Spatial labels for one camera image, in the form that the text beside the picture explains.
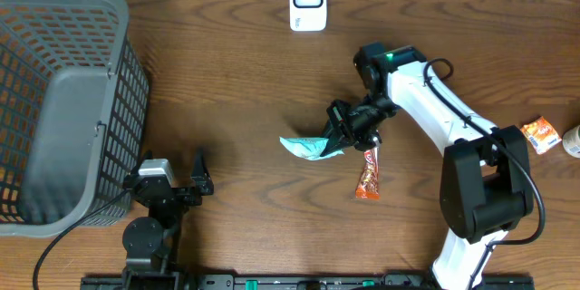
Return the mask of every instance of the orange snack bar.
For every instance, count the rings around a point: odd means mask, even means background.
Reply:
[[[524,125],[520,130],[526,135],[537,154],[546,153],[562,141],[557,131],[544,117]]]
[[[364,169],[361,179],[356,187],[355,196],[357,198],[379,199],[379,161],[378,150],[364,152]]]

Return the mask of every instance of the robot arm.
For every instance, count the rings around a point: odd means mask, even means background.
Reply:
[[[444,159],[440,206],[450,230],[431,272],[441,288],[465,290],[471,277],[475,277],[473,285],[481,282],[481,272],[473,274],[486,245],[505,237],[531,213],[533,198],[509,160],[427,87],[426,64],[426,58],[413,47],[386,52],[374,43],[361,48],[354,65],[369,95],[354,108],[334,101],[323,136],[329,138],[326,153],[348,146],[367,150],[381,141],[376,130],[381,121],[398,109],[410,114]],[[526,141],[516,127],[500,130],[463,103],[431,68],[427,76],[447,101],[501,140],[529,170]],[[497,166],[498,172],[484,178],[480,170],[484,164]]]

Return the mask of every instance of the wood grain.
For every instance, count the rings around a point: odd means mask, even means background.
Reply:
[[[185,180],[204,148],[216,195],[188,213],[179,259],[191,271],[381,274],[425,269],[447,227],[441,157],[404,112],[382,125],[381,195],[353,200],[363,156],[293,157],[278,137],[316,135],[335,98],[364,95],[358,47],[414,44],[456,66],[449,87],[499,126],[544,115],[563,133],[580,123],[580,0],[329,0],[321,33],[293,33],[287,0],[127,0],[130,39],[152,77],[145,147]],[[537,156],[547,207],[536,243],[498,249],[487,272],[531,274],[537,289],[578,288],[580,161],[561,147]],[[78,288],[124,267],[121,235],[72,232],[49,255],[42,289]],[[510,237],[536,227],[525,218]],[[2,238],[0,287],[30,288],[50,239]]]

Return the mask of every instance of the laundry basket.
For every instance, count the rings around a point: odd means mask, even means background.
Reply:
[[[122,192],[149,93],[128,20],[124,0],[0,0],[0,236],[57,234]]]

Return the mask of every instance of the black cable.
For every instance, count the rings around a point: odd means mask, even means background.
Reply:
[[[40,267],[43,265],[44,260],[48,256],[48,253],[50,253],[50,251],[53,249],[53,247],[56,246],[56,244],[64,236],[66,236],[69,232],[73,231],[74,228],[76,228],[79,225],[81,225],[87,219],[93,218],[97,214],[101,213],[103,210],[105,210],[106,208],[108,208],[109,206],[113,205],[114,203],[116,203],[117,201],[119,201],[121,198],[123,198],[123,196],[127,195],[128,192],[129,192],[128,189],[124,189],[119,195],[117,195],[115,198],[111,199],[105,205],[101,206],[100,208],[97,208],[92,213],[87,214],[86,216],[80,218],[78,221],[74,222],[68,228],[66,228],[63,232],[61,232],[60,235],[58,235],[53,240],[53,242],[51,242],[51,244],[48,245],[48,247],[44,250],[43,254],[40,255],[40,258],[38,258],[38,262],[36,263],[36,266],[34,267],[34,273],[33,273],[33,289],[34,290],[39,290],[39,288],[38,288],[38,274],[40,273]]]
[[[478,265],[477,265],[473,275],[470,277],[468,289],[471,289],[477,274],[479,274],[479,271],[481,271],[481,269],[483,268],[486,260],[488,259],[489,254],[494,250],[495,246],[498,246],[498,245],[526,245],[526,244],[529,244],[529,243],[535,241],[536,239],[538,239],[540,237],[540,235],[542,234],[542,231],[544,230],[544,226],[546,224],[546,208],[544,207],[544,201],[542,200],[542,197],[540,196],[540,192],[537,189],[536,183],[534,182],[534,180],[532,180],[532,177],[529,175],[529,173],[527,173],[526,169],[524,169],[524,167],[517,160],[517,158],[514,156],[514,154],[512,154],[508,149],[506,149],[498,140],[496,140],[494,137],[492,137],[487,131],[485,131],[483,128],[479,127],[476,123],[472,122],[470,117],[465,116],[463,113],[461,113],[461,111],[459,111],[455,106],[453,106],[453,104],[451,104],[449,101],[447,101],[447,99],[445,99],[445,97],[443,97],[443,95],[441,95],[435,89],[435,87],[431,83],[430,77],[428,76],[428,72],[429,72],[429,68],[434,63],[438,63],[438,62],[443,62],[449,66],[449,73],[446,76],[446,78],[449,78],[449,76],[453,73],[453,65],[451,64],[451,62],[449,60],[444,59],[444,58],[436,58],[436,59],[429,60],[427,62],[427,64],[425,64],[425,67],[423,68],[423,79],[425,81],[425,84],[427,84],[427,86],[429,86],[429,88],[431,89],[433,94],[435,94],[435,96],[437,96],[437,98],[441,102],[443,102],[443,104],[445,104],[451,111],[453,111],[453,113],[457,114],[457,116],[460,117],[463,120],[463,122],[465,122],[465,124],[469,125],[475,131],[477,131],[481,135],[483,135],[483,137],[485,137],[486,139],[491,141],[491,143],[494,144],[502,154],[504,154],[509,160],[512,161],[512,163],[514,163],[516,168],[524,175],[524,177],[526,177],[527,183],[529,184],[530,188],[532,188],[532,192],[534,193],[534,197],[536,198],[536,203],[537,203],[538,223],[537,223],[536,232],[534,232],[534,234],[532,236],[524,238],[524,239],[490,241],[486,245],[486,251],[484,252],[481,259],[479,260]]]

